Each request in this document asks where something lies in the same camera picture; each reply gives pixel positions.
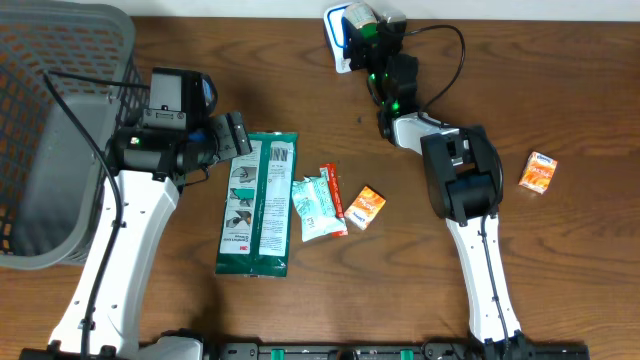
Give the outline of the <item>white teal wipes packet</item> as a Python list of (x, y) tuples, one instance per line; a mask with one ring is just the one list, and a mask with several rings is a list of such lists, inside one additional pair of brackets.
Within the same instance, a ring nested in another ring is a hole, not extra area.
[(292, 200), (301, 219), (303, 242), (347, 230), (346, 224), (337, 215), (329, 184), (324, 177), (294, 181)]

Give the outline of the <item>green white 3M package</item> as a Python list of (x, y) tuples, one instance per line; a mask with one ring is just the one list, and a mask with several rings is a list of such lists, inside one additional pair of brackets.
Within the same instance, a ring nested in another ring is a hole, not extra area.
[(252, 152), (232, 160), (217, 275), (287, 276), (297, 139), (252, 133)]

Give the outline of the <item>red snack stick packet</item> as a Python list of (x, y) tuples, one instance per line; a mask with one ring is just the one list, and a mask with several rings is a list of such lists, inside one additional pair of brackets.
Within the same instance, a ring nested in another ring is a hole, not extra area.
[(336, 209), (337, 218), (341, 221), (343, 225), (346, 225), (346, 220), (344, 218), (344, 210), (341, 201), (341, 194), (338, 184), (338, 179), (336, 175), (336, 166), (334, 163), (326, 163), (320, 167), (321, 175), (327, 180), (332, 201)]

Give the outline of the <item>orange small box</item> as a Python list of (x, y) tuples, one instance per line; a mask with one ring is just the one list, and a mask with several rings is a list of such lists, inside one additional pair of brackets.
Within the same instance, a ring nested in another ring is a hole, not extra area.
[(344, 213), (345, 218), (361, 230), (366, 230), (386, 204), (386, 199), (365, 186)]
[(539, 152), (532, 152), (527, 159), (519, 185), (538, 194), (549, 188), (558, 161)]

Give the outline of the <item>green lid cream jar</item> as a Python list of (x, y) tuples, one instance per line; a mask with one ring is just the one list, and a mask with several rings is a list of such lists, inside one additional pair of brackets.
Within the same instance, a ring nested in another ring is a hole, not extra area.
[(371, 38), (377, 33), (378, 19), (365, 2), (348, 5), (342, 16), (345, 39)]

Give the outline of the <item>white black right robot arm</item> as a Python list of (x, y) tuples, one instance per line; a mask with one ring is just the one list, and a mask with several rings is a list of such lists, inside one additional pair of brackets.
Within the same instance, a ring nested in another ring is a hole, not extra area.
[(342, 18), (343, 52), (353, 70), (368, 73), (378, 128), (396, 147), (423, 158), (427, 192), (456, 248), (470, 309), (470, 332), (486, 359), (525, 359), (530, 352), (510, 300), (500, 260), (498, 207), (504, 171), (481, 126), (433, 119), (416, 101), (418, 61), (402, 53), (403, 21)]

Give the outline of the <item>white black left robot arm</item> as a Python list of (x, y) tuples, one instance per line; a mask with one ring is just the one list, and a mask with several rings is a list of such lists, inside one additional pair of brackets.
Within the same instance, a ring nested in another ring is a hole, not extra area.
[(208, 359), (190, 330), (139, 341), (144, 293), (159, 240), (189, 187), (188, 174), (252, 151), (238, 112), (216, 115), (218, 91), (201, 72), (156, 67), (147, 106), (110, 137), (106, 150), (87, 141), (105, 175), (99, 222), (81, 278), (44, 349), (20, 360)]

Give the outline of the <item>white cube barcode scanner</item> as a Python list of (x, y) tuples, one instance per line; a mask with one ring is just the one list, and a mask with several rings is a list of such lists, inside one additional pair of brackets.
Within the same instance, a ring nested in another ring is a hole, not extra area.
[(350, 5), (351, 2), (334, 5), (329, 7), (323, 15), (325, 38), (338, 74), (346, 74), (352, 71), (351, 59), (345, 55), (348, 25), (344, 14)]

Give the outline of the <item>grey plastic mesh basket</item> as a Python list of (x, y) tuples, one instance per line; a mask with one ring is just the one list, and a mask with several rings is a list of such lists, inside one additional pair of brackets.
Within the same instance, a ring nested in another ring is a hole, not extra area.
[(1, 4), (1, 264), (81, 265), (103, 170), (52, 97), (53, 86), (102, 149), (149, 102), (120, 9), (63, 1)]

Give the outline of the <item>black mounting rail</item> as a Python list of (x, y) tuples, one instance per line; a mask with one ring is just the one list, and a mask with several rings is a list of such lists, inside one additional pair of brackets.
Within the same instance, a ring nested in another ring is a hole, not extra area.
[(257, 345), (229, 343), (221, 346), (212, 359), (218, 360), (589, 360), (585, 345), (534, 345), (527, 340), (513, 341), (506, 355), (490, 346), (452, 342), (423, 345)]

